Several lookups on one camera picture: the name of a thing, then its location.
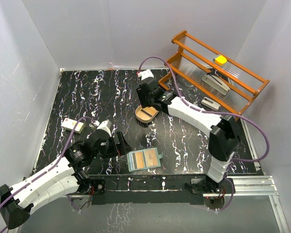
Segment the green card holder wallet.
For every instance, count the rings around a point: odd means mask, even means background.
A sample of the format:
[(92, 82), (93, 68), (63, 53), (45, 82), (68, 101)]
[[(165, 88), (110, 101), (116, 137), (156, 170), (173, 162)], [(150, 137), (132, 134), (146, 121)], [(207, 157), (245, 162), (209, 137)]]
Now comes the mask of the green card holder wallet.
[(161, 166), (163, 154), (157, 148), (131, 151), (127, 154), (129, 172), (147, 170)]

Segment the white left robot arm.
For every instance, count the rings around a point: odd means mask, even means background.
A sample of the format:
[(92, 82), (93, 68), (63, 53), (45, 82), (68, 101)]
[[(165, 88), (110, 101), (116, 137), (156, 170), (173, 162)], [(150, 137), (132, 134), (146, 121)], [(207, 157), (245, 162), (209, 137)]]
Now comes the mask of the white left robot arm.
[(0, 214), (5, 228), (18, 228), (34, 211), (62, 196), (88, 192), (90, 178), (84, 167), (98, 157), (114, 158), (131, 150), (121, 131), (112, 136), (97, 129), (88, 139), (78, 140), (64, 149), (63, 156), (41, 171), (12, 186), (0, 186)]

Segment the orange credit card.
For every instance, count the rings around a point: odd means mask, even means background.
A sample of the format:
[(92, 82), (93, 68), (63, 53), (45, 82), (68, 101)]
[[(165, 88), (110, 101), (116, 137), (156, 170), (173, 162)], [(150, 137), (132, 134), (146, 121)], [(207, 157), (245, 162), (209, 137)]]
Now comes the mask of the orange credit card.
[(148, 149), (144, 152), (147, 167), (159, 165), (159, 158), (156, 149)]
[(133, 170), (145, 169), (146, 163), (142, 151), (133, 152), (130, 157)]

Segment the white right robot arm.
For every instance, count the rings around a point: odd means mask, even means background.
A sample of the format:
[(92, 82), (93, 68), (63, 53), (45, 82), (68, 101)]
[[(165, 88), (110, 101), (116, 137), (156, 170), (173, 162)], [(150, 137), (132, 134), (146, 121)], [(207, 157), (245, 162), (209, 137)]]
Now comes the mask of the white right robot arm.
[(153, 107), (182, 119), (207, 136), (211, 162), (203, 186), (208, 192), (219, 192), (224, 187), (225, 173), (240, 144), (235, 118), (204, 113), (196, 105), (184, 103), (185, 98), (180, 98), (172, 90), (165, 90), (153, 77), (142, 78), (136, 90), (142, 107)]

